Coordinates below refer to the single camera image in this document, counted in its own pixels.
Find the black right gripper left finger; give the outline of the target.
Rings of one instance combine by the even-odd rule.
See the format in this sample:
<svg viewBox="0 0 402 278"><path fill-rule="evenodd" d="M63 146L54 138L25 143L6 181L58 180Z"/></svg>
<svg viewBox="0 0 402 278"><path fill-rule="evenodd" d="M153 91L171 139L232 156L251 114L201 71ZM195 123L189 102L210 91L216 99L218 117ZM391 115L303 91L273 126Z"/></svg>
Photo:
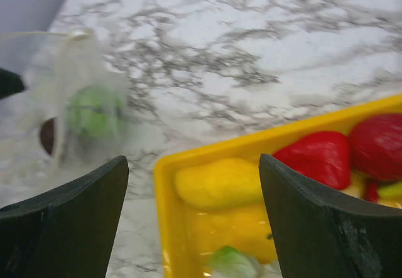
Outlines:
<svg viewBox="0 0 402 278"><path fill-rule="evenodd" d="M105 277L129 168L118 156L1 208L1 277Z"/></svg>

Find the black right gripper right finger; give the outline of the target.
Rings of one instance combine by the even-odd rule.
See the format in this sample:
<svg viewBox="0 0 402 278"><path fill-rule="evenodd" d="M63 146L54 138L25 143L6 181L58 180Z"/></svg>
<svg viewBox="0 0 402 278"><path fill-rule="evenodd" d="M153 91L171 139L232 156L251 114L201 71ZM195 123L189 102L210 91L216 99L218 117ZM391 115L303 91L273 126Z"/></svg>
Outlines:
<svg viewBox="0 0 402 278"><path fill-rule="evenodd" d="M346 195L263 154L259 175L283 277L401 277L401 210Z"/></svg>

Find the red toy apple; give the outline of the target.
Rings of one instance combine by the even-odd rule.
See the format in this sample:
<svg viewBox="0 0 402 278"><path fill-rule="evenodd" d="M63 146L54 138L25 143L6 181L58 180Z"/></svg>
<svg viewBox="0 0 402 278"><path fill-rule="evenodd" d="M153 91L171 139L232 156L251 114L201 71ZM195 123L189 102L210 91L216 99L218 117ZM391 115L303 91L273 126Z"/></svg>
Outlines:
<svg viewBox="0 0 402 278"><path fill-rule="evenodd" d="M349 132L352 166L379 181L401 179L401 114L375 115Z"/></svg>

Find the clear dotted zip top bag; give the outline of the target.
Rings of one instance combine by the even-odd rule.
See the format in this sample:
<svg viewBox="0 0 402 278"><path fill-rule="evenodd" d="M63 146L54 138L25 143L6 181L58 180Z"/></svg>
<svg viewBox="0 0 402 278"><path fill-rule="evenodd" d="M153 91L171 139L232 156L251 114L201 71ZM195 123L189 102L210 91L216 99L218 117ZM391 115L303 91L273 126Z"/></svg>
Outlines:
<svg viewBox="0 0 402 278"><path fill-rule="evenodd" d="M25 91L1 100L3 179L42 178L57 172L84 174L122 154L128 133L126 79L105 64L93 30L3 34L1 66L19 73L25 85ZM69 130L68 101L80 89L94 85L122 98L123 134L98 139ZM57 134L49 156L40 144L39 131L52 117L57 121Z"/></svg>

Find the dark purple toy plum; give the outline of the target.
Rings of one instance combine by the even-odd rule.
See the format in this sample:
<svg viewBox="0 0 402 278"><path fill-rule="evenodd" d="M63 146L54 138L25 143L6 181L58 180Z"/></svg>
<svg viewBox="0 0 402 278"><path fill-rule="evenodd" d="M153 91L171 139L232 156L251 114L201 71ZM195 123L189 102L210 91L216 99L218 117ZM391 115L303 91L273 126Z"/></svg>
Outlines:
<svg viewBox="0 0 402 278"><path fill-rule="evenodd" d="M57 134L57 121L55 117L49 118L41 124L39 140L44 151L51 156L55 146Z"/></svg>

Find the green toy watermelon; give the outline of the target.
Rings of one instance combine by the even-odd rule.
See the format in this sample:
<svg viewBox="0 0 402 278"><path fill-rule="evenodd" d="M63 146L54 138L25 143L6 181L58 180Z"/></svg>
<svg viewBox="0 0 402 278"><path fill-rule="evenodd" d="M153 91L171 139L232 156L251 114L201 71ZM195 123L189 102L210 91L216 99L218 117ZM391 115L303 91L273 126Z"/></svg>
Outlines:
<svg viewBox="0 0 402 278"><path fill-rule="evenodd" d="M89 86L74 93L67 104L67 126L77 136L107 139L126 129L124 102L101 86Z"/></svg>

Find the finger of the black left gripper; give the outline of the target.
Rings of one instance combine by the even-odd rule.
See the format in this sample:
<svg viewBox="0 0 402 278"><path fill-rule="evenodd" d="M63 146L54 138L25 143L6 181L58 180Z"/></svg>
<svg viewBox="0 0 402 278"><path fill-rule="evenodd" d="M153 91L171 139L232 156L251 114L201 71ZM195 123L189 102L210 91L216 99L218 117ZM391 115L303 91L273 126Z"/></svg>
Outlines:
<svg viewBox="0 0 402 278"><path fill-rule="evenodd" d="M21 77L9 70L0 68L0 99L25 91Z"/></svg>

